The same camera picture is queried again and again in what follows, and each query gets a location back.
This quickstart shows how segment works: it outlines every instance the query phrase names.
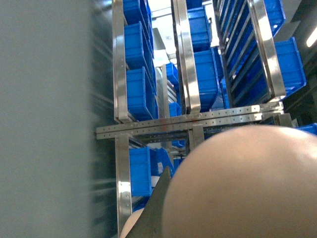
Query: gray panel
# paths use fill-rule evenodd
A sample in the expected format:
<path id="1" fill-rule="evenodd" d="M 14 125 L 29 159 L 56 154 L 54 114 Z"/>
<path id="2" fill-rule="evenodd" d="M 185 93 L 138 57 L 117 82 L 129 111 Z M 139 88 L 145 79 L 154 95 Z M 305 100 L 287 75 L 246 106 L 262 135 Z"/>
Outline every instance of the gray panel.
<path id="1" fill-rule="evenodd" d="M 0 237 L 112 237 L 114 151 L 94 139 L 112 69 L 91 47 L 111 22 L 88 0 L 0 4 Z"/>

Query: storage rack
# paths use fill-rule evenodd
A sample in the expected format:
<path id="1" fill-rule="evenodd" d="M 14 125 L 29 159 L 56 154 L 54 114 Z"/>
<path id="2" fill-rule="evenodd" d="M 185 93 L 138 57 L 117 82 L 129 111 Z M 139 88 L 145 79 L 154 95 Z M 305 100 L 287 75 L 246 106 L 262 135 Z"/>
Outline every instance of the storage rack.
<path id="1" fill-rule="evenodd" d="M 227 72 L 228 65 L 226 64 L 225 43 L 223 42 L 226 32 L 223 33 L 219 22 L 221 12 L 228 12 L 227 9 L 224 9 L 225 1 L 233 1 L 233 4 L 235 4 L 238 0 L 218 0 L 214 3 L 214 6 L 216 6 L 215 12 L 219 38 L 222 39 L 220 41 L 220 49 L 224 75 L 232 108 L 200 113 L 201 105 L 186 0 L 172 0 L 176 56 L 184 115 L 169 117 L 167 102 L 168 98 L 173 98 L 173 93 L 167 83 L 166 68 L 163 67 L 162 75 L 157 72 L 159 119 L 136 122 L 128 112 L 127 107 L 126 70 L 128 66 L 125 62 L 124 43 L 124 26 L 127 23 L 123 13 L 123 0 L 112 0 L 114 119 L 119 124 L 97 128 L 96 137 L 98 140 L 115 140 L 119 236 L 125 222 L 132 213 L 130 147 L 138 148 L 144 147 L 148 143 L 162 142 L 163 147 L 169 148 L 170 145 L 167 142 L 188 139 L 187 152 L 189 152 L 203 142 L 205 137 L 235 126 L 253 123 L 290 124 L 290 116 L 284 114 L 283 103 L 279 101 L 285 97 L 286 93 L 278 66 L 273 36 L 270 32 L 269 34 L 265 32 L 265 29 L 270 28 L 270 25 L 264 0 L 242 1 L 249 8 L 250 15 L 248 15 L 248 19 L 252 20 L 253 25 L 253 33 L 251 35 L 257 41 L 257 48 L 266 75 L 267 94 L 265 99 L 261 101 L 263 103 L 233 107 L 235 98 L 232 94 L 230 78 Z"/>

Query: blue plastic bin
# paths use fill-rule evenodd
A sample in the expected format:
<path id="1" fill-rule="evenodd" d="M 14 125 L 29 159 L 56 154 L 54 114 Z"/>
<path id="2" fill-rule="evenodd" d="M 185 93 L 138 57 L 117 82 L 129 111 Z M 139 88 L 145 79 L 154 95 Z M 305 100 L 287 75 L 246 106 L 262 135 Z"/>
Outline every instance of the blue plastic bin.
<path id="1" fill-rule="evenodd" d="M 198 8 L 203 6 L 203 0 L 186 0 L 187 9 Z"/>
<path id="2" fill-rule="evenodd" d="M 177 171 L 180 164 L 183 162 L 184 159 L 174 159 L 174 169 Z"/>
<path id="3" fill-rule="evenodd" d="M 174 85 L 174 87 L 179 85 L 178 71 L 173 63 L 168 63 L 166 65 L 166 75 L 167 79 Z"/>
<path id="4" fill-rule="evenodd" d="M 221 80 L 220 88 L 221 88 L 221 91 L 222 91 L 223 106 L 224 106 L 225 109 L 229 109 L 230 108 L 230 104 L 229 104 L 229 98 L 228 98 L 228 94 L 227 94 L 227 87 L 226 87 L 225 79 Z"/>
<path id="5" fill-rule="evenodd" d="M 163 173 L 163 164 L 161 160 L 158 160 L 156 150 L 150 150 L 150 161 L 151 161 L 151 175 L 161 176 Z"/>
<path id="6" fill-rule="evenodd" d="M 152 43 L 149 48 L 153 55 L 152 13 L 148 4 L 144 0 L 123 0 L 123 12 L 129 25 L 141 22 L 146 39 Z"/>
<path id="7" fill-rule="evenodd" d="M 225 109 L 225 104 L 223 101 L 223 93 L 222 89 L 218 86 L 218 95 L 216 97 L 216 100 L 211 108 L 212 111 L 222 110 Z"/>
<path id="8" fill-rule="evenodd" d="M 267 10 L 268 19 L 269 19 L 269 23 L 271 26 L 272 34 L 276 35 L 277 32 L 279 31 L 279 29 L 284 24 L 285 19 L 286 19 L 281 0 L 265 0 L 265 5 L 266 5 L 266 10 Z M 232 53 L 232 50 L 233 50 L 235 43 L 238 42 L 237 47 L 236 47 L 235 51 L 233 52 L 233 56 L 232 56 L 231 60 L 227 61 L 227 63 L 229 64 L 229 71 L 232 70 L 233 66 L 235 65 L 236 61 L 238 60 L 238 57 L 239 57 L 242 49 L 246 45 L 246 42 L 247 42 L 250 34 L 253 31 L 251 20 L 249 20 L 249 24 L 246 26 L 244 34 L 242 35 L 240 40 L 238 40 L 238 36 L 240 33 L 239 29 L 242 29 L 242 27 L 245 23 L 245 19 L 247 18 L 248 14 L 249 14 L 248 5 L 245 5 L 245 7 L 243 8 L 243 11 L 242 11 L 242 16 L 240 17 L 240 20 L 238 21 L 238 27 L 237 27 L 238 30 L 236 31 L 236 34 L 231 35 L 232 33 L 230 32 L 228 35 L 228 38 L 232 38 L 232 41 L 231 41 L 231 44 L 230 44 L 228 51 L 227 51 L 227 54 L 226 54 L 227 58 L 229 58 L 229 55 Z M 250 55 L 251 51 L 253 50 L 253 48 L 255 47 L 255 45 L 256 45 L 256 40 L 255 40 L 255 38 L 253 38 L 252 41 L 250 42 L 250 44 L 248 45 L 246 53 L 244 54 L 242 59 L 239 61 L 239 64 L 238 64 L 238 67 L 236 70 L 236 74 L 239 72 L 242 65 L 245 63 L 245 61 L 249 57 L 249 55 Z"/>
<path id="9" fill-rule="evenodd" d="M 209 49 L 211 32 L 205 7 L 188 10 L 188 19 L 194 52 Z"/>
<path id="10" fill-rule="evenodd" d="M 125 38 L 125 59 L 130 69 L 140 69 L 145 67 L 150 76 L 152 91 L 156 94 L 156 83 L 153 75 L 153 58 L 149 48 L 149 42 L 145 39 L 145 34 L 141 22 L 124 27 Z"/>
<path id="11" fill-rule="evenodd" d="M 285 23 L 286 17 L 281 0 L 264 0 L 272 35 L 275 36 Z"/>
<path id="12" fill-rule="evenodd" d="M 132 196 L 152 194 L 150 148 L 130 149 L 130 176 Z"/>
<path id="13" fill-rule="evenodd" d="M 182 109 L 178 103 L 170 103 L 169 104 L 169 116 L 176 117 L 182 115 Z M 185 147 L 185 140 L 174 140 L 172 141 L 172 146 L 177 148 Z"/>
<path id="14" fill-rule="evenodd" d="M 301 127 L 298 127 L 297 129 L 317 135 L 317 123 L 301 126 Z"/>
<path id="15" fill-rule="evenodd" d="M 286 93 L 290 96 L 306 85 L 301 56 L 294 37 L 275 43 L 275 47 Z"/>
<path id="16" fill-rule="evenodd" d="M 275 47 L 286 89 L 286 95 L 288 97 L 306 85 L 303 64 L 294 38 L 291 38 L 288 41 L 275 43 Z M 265 97 L 267 94 L 267 83 L 260 58 L 255 61 L 252 69 L 243 79 L 243 82 L 240 83 L 234 93 L 234 97 L 237 98 L 238 95 L 245 90 L 246 85 L 253 81 L 253 78 L 258 75 L 259 79 L 252 86 L 250 92 L 245 94 L 243 99 L 235 106 L 251 105 L 258 103 L 259 100 L 259 103 L 266 103 L 266 100 L 269 99 Z"/>
<path id="17" fill-rule="evenodd" d="M 157 150 L 157 161 L 161 161 L 163 164 L 163 168 L 165 169 L 166 166 L 169 166 L 170 175 L 171 177 L 175 174 L 174 166 L 168 156 L 168 153 L 165 149 L 161 148 Z"/>
<path id="18" fill-rule="evenodd" d="M 217 71 L 212 49 L 194 54 L 201 112 L 208 112 L 218 95 Z"/>
<path id="19" fill-rule="evenodd" d="M 144 67 L 127 71 L 128 110 L 138 121 L 156 119 L 155 96 Z"/>

